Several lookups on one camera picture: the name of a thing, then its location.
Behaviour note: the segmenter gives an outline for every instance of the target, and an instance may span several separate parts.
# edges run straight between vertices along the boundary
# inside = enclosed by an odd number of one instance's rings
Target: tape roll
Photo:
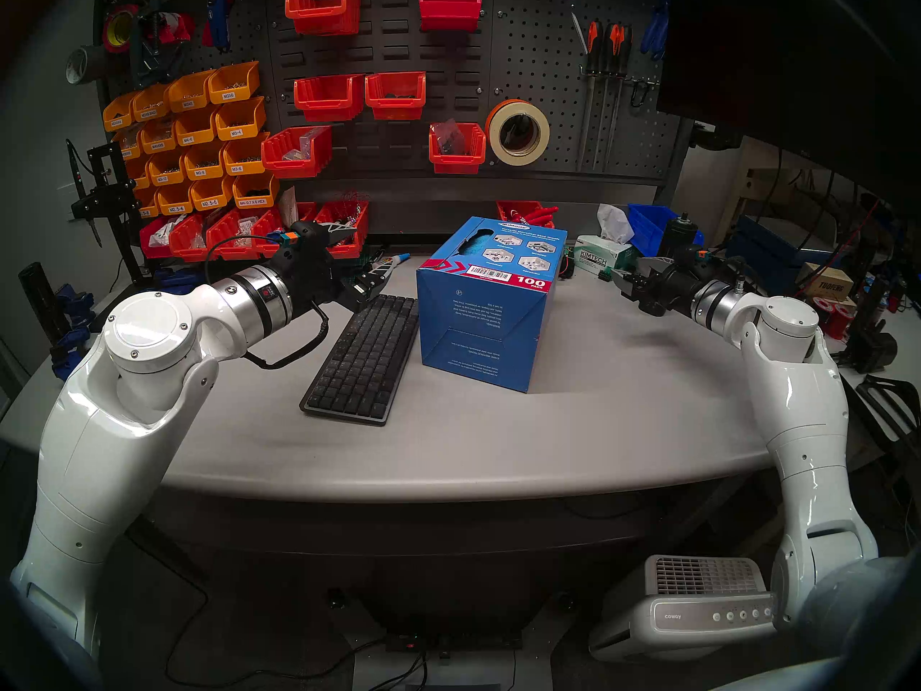
[[[510,166],[533,163],[550,143],[550,124],[541,110],[520,99],[503,101],[486,119],[486,137],[495,156]]]

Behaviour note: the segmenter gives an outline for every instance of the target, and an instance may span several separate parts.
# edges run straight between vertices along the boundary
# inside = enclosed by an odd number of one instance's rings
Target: wall
[[[0,338],[29,373],[48,355],[49,342],[23,294],[17,274],[41,262],[51,286],[104,297],[119,254],[109,224],[96,223],[97,247],[86,222],[68,222],[73,183],[64,139],[86,151],[105,142],[96,87],[70,86],[64,64],[71,51],[92,43],[93,0],[57,0],[38,21],[0,84],[0,218],[9,252],[0,259]],[[88,173],[84,181],[91,181]],[[128,277],[122,267],[122,283]]]

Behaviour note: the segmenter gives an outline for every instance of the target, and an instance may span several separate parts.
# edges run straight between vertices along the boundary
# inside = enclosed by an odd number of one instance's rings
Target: black keyboard
[[[378,295],[350,319],[300,409],[383,426],[418,329],[415,299]]]

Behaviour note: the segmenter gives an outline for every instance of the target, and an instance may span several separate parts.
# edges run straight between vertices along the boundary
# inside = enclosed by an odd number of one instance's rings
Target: desk
[[[414,297],[423,260],[397,267],[385,292]],[[681,314],[644,314],[582,270],[555,286],[531,393],[424,367],[416,339],[383,428],[298,409],[349,320],[338,305],[323,309],[330,334],[298,362],[278,371],[244,359],[221,364],[164,485],[317,502],[511,500],[773,465],[754,426],[740,353]],[[305,314],[253,352],[274,361],[311,339],[318,322]],[[36,451],[58,390],[42,367],[0,438]]]

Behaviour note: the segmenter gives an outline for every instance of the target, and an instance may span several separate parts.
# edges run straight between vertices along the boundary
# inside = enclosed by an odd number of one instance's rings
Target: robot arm
[[[640,260],[636,273],[615,273],[615,282],[643,311],[675,309],[741,350],[758,431],[784,497],[786,529],[771,573],[775,626],[796,624],[819,581],[879,555],[851,501],[847,399],[818,315],[797,299],[746,292],[726,262],[694,247],[674,261]]]
[[[336,276],[326,248],[354,233],[296,223],[296,237],[255,265],[185,296],[144,292],[122,301],[67,379],[41,436],[38,500],[28,549],[11,580],[68,638],[99,651],[93,590],[112,544],[143,510],[217,380],[218,362],[251,357],[278,367],[325,336],[318,305],[360,311],[390,267]],[[321,335],[265,365],[247,350],[315,310]]]

